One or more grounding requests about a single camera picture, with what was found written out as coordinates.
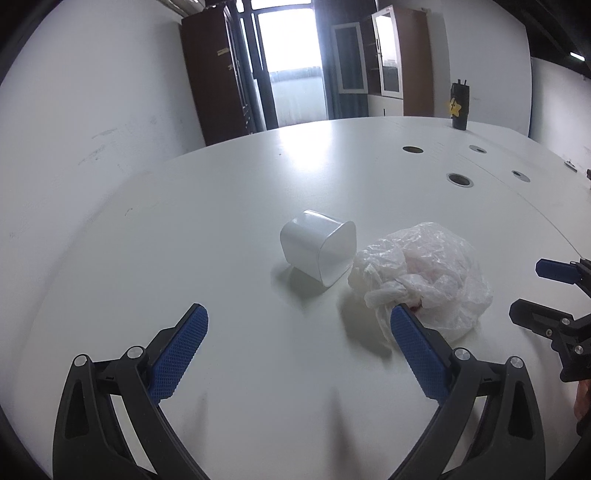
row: screw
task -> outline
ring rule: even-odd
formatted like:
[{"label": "screw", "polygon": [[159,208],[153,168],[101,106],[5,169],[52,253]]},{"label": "screw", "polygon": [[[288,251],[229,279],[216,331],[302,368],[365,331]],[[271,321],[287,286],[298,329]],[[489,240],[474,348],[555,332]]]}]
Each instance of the screw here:
[{"label": "screw", "polygon": [[133,346],[129,350],[127,350],[127,356],[129,358],[139,358],[142,353],[144,353],[144,349],[140,346]]},{"label": "screw", "polygon": [[86,363],[86,355],[78,355],[74,359],[74,365],[77,366],[77,367],[81,367],[85,363]]},{"label": "screw", "polygon": [[515,368],[522,368],[523,360],[518,356],[514,356],[511,358],[511,365],[513,365]]},{"label": "screw", "polygon": [[460,360],[469,360],[470,359],[470,352],[464,348],[457,349],[454,354]]}]

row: white wall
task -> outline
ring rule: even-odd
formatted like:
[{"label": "white wall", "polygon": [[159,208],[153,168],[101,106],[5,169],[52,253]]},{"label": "white wall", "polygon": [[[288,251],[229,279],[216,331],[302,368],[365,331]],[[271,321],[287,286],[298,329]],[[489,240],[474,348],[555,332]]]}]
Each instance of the white wall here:
[{"label": "white wall", "polygon": [[60,259],[131,176],[204,146],[180,17],[64,0],[0,85],[0,403]]},{"label": "white wall", "polygon": [[530,138],[586,174],[591,168],[591,80],[540,59],[531,59],[531,76]]},{"label": "white wall", "polygon": [[493,0],[442,0],[450,77],[470,85],[469,119],[530,130],[531,65],[524,25]]},{"label": "white wall", "polygon": [[449,118],[449,93],[452,84],[449,74],[447,31],[441,0],[393,0],[392,4],[396,7],[427,11],[427,28],[433,64],[433,114],[437,117]]}]

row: white plastic cup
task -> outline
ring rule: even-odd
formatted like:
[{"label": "white plastic cup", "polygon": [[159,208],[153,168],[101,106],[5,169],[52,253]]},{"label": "white plastic cup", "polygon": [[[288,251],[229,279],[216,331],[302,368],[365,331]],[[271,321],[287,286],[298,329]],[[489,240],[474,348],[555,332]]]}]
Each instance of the white plastic cup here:
[{"label": "white plastic cup", "polygon": [[306,210],[287,222],[280,234],[288,263],[325,287],[335,283],[351,266],[357,252],[357,230],[322,213]]}]

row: blue gripper pad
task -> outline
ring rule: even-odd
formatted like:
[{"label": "blue gripper pad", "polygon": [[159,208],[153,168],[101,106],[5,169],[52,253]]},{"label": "blue gripper pad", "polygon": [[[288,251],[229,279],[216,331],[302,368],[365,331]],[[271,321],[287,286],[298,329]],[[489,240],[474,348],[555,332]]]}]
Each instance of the blue gripper pad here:
[{"label": "blue gripper pad", "polygon": [[425,396],[443,404],[449,395],[447,368],[400,305],[392,309],[390,329]]},{"label": "blue gripper pad", "polygon": [[207,333],[207,310],[199,306],[179,328],[152,367],[148,394],[156,404],[171,397]]},{"label": "blue gripper pad", "polygon": [[539,277],[549,278],[550,280],[556,280],[562,283],[570,283],[571,285],[582,280],[579,270],[574,265],[555,260],[547,260],[545,258],[542,258],[536,263],[535,272]]}]

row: ceiling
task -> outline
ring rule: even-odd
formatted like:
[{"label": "ceiling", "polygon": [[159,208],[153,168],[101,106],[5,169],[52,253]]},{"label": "ceiling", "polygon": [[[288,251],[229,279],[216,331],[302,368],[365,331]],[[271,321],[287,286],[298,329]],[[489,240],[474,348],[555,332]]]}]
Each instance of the ceiling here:
[{"label": "ceiling", "polygon": [[[527,30],[532,57],[591,78],[590,0],[495,0]],[[570,55],[578,53],[580,61]]]}]

